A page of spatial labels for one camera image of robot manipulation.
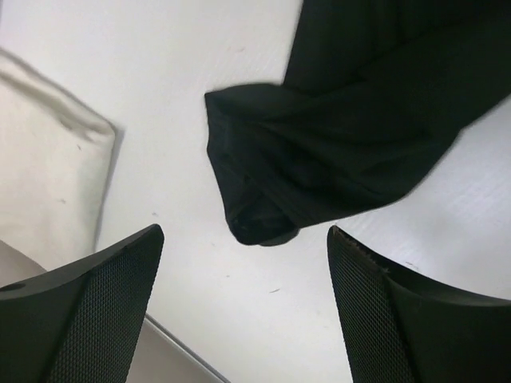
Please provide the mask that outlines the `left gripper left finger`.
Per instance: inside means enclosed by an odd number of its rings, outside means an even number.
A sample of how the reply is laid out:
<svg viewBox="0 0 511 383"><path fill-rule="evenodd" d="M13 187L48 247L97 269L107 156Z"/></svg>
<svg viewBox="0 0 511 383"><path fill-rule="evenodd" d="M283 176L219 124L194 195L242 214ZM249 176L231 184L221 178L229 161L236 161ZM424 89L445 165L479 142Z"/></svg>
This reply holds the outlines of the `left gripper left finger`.
<svg viewBox="0 0 511 383"><path fill-rule="evenodd" d="M3 382L124 382L160 263L157 224L1 289Z"/></svg>

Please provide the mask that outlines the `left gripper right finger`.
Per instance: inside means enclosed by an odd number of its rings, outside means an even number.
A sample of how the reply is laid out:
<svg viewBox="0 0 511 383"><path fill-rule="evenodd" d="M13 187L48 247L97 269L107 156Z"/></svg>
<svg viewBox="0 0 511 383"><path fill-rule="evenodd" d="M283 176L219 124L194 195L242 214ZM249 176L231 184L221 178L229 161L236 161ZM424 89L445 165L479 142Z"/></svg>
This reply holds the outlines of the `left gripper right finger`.
<svg viewBox="0 0 511 383"><path fill-rule="evenodd" d="M446 285L333 226L327 255L355 382L508 382L510 302Z"/></svg>

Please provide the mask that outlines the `white t shirt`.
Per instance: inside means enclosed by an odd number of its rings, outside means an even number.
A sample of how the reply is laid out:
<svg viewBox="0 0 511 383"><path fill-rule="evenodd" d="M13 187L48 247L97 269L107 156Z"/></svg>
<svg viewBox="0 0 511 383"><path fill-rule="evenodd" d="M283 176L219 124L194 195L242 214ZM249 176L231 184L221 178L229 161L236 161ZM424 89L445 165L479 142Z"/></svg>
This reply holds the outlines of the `white t shirt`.
<svg viewBox="0 0 511 383"><path fill-rule="evenodd" d="M1 52L1 241L52 270L94 252L116 130Z"/></svg>

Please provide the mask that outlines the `black t shirt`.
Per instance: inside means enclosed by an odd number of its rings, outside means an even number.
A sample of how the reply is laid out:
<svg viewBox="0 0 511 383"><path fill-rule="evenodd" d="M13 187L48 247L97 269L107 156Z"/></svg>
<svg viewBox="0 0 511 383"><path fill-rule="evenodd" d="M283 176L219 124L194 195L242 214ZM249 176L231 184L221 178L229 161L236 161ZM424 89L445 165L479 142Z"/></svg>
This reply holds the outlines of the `black t shirt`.
<svg viewBox="0 0 511 383"><path fill-rule="evenodd" d="M204 96L228 228L276 246L393 203L509 94L507 1L305 1L281 84Z"/></svg>

